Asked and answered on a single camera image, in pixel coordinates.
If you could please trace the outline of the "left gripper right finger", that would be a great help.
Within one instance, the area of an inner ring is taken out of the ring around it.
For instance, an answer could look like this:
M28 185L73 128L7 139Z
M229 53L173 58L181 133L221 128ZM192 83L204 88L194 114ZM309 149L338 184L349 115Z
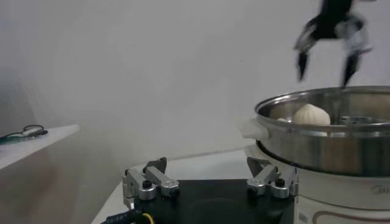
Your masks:
M295 168L281 169L265 159L252 157L247 157L247 165L252 174L246 182L250 198L271 194L274 198L286 199L297 195L299 183Z

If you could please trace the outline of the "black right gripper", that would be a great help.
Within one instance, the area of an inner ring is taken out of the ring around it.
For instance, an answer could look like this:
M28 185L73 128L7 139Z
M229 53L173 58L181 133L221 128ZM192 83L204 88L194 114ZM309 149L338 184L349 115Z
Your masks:
M323 0L318 16L304 25L294 45L294 50L298 52L297 72L300 82L305 77L309 51L318 40L338 38L343 40L347 57L342 73L342 88L348 85L357 72L361 56L372 50L365 20L356 14L349 14L352 2L352 0Z

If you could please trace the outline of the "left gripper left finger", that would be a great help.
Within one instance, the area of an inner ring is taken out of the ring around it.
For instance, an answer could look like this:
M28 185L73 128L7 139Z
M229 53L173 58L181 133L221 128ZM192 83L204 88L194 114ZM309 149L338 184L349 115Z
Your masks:
M157 192L164 198L177 198L180 194L179 181L165 175L168 160L162 157L149 161L141 171L126 169L122 176L122 192L124 204L135 207L135 200L151 201Z

